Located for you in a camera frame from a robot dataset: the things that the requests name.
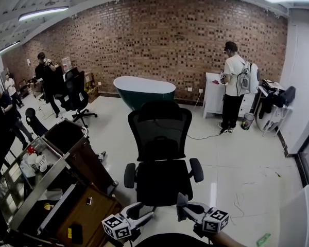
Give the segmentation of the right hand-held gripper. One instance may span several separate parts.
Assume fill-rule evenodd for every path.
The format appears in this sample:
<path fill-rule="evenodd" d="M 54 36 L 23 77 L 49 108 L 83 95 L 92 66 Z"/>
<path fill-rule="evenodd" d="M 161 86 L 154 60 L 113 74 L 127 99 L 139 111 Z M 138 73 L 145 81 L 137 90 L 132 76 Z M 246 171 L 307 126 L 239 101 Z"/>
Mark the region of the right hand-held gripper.
<path fill-rule="evenodd" d="M 229 214 L 203 203 L 188 202 L 179 206 L 179 222 L 186 219 L 195 222 L 194 228 L 205 233 L 218 234 L 229 222 Z"/>

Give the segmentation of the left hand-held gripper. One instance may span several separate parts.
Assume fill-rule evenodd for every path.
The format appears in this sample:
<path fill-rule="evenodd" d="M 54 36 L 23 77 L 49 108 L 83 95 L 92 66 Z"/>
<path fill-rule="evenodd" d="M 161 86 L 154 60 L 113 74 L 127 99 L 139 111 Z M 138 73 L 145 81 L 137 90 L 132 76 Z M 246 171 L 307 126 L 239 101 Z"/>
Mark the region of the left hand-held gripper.
<path fill-rule="evenodd" d="M 105 233 L 115 240 L 131 237 L 133 230 L 144 226 L 154 217 L 153 211 L 140 217 L 141 208 L 143 208 L 142 202 L 133 203 L 126 206 L 120 213 L 111 214 L 102 220 Z"/>

